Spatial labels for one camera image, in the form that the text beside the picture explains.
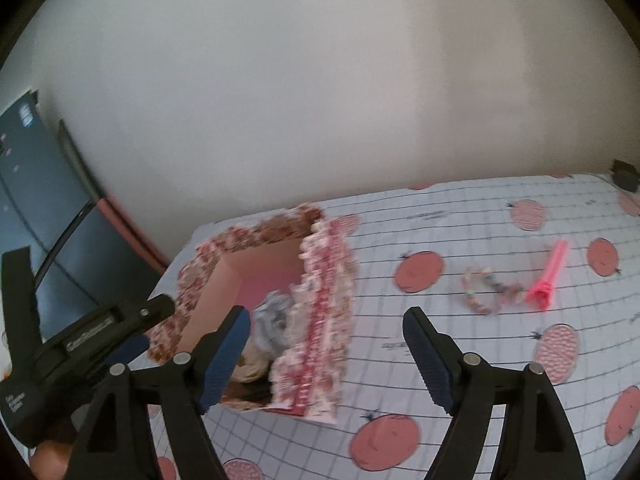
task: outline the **pink plastic toy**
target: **pink plastic toy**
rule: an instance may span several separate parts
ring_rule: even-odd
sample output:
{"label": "pink plastic toy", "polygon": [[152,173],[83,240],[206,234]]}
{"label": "pink plastic toy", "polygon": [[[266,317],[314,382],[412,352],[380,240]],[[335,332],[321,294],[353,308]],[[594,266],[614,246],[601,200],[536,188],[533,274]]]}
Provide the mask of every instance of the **pink plastic toy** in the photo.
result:
{"label": "pink plastic toy", "polygon": [[568,250],[569,242],[562,239],[556,242],[551,251],[551,258],[546,264],[545,273],[527,293],[527,302],[537,304],[540,310],[547,310],[551,306],[556,290],[556,279],[564,267]]}

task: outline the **refrigerator door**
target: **refrigerator door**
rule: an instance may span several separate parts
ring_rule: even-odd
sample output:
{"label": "refrigerator door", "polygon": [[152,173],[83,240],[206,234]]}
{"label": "refrigerator door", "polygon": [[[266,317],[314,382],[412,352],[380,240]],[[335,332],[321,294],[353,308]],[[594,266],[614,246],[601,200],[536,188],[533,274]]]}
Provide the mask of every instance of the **refrigerator door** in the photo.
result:
{"label": "refrigerator door", "polygon": [[97,208],[76,228],[56,261],[100,304],[124,297],[146,300],[160,279]]}
{"label": "refrigerator door", "polygon": [[0,177],[31,231],[50,250],[91,197],[27,92],[0,116]]}
{"label": "refrigerator door", "polygon": [[46,253],[14,209],[11,197],[5,192],[0,179],[0,254],[22,247],[31,248],[31,270],[36,273]]}

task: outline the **metal pin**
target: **metal pin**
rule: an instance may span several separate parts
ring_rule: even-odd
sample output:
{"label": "metal pin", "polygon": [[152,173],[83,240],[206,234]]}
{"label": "metal pin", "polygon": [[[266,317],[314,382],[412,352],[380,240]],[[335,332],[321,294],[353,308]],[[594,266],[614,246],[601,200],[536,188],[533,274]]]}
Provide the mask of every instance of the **metal pin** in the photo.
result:
{"label": "metal pin", "polygon": [[109,373],[111,375],[118,376],[118,375],[122,375],[124,373],[124,370],[126,369],[127,367],[124,364],[116,363],[111,368],[109,368]]}
{"label": "metal pin", "polygon": [[189,352],[180,352],[174,356],[174,363],[177,365],[185,365],[191,361],[191,354]]}
{"label": "metal pin", "polygon": [[478,354],[474,354],[473,352],[468,352],[462,358],[464,362],[470,366],[478,366],[480,364],[480,356]]}
{"label": "metal pin", "polygon": [[529,363],[529,370],[536,375],[542,375],[545,373],[545,368],[540,363]]}

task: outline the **sticker on refrigerator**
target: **sticker on refrigerator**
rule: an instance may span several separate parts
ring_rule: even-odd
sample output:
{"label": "sticker on refrigerator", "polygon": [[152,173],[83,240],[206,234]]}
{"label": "sticker on refrigerator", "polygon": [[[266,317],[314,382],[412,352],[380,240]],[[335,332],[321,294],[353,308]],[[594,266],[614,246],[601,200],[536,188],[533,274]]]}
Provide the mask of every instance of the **sticker on refrigerator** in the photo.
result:
{"label": "sticker on refrigerator", "polygon": [[20,119],[22,120],[22,126],[28,128],[33,123],[33,114],[31,113],[31,109],[27,103],[24,103],[20,106],[18,110],[20,114]]}

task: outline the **white wall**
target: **white wall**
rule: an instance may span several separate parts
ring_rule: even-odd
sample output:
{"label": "white wall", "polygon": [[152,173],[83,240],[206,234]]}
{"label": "white wall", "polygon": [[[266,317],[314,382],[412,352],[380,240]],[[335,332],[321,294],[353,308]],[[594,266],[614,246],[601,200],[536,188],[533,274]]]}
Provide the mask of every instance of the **white wall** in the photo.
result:
{"label": "white wall", "polygon": [[415,182],[640,162],[601,0],[48,0],[29,86],[169,255],[204,222]]}

